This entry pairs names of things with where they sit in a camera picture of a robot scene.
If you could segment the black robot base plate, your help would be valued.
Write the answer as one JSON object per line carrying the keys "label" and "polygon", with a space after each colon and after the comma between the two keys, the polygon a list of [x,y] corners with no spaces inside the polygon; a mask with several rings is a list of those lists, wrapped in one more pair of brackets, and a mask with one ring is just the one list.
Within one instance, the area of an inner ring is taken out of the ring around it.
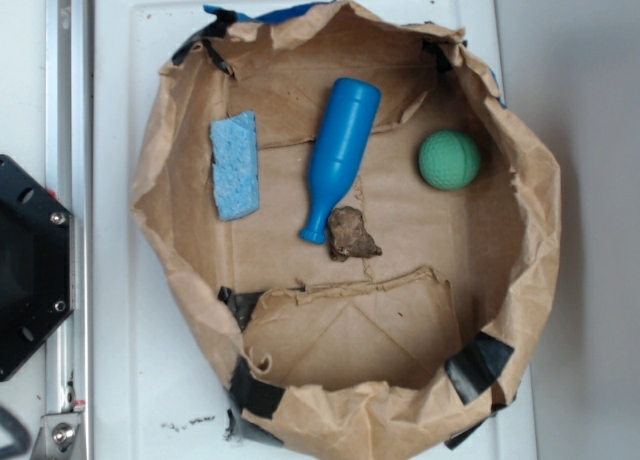
{"label": "black robot base plate", "polygon": [[10,380],[69,317],[72,214],[1,156],[1,380]]}

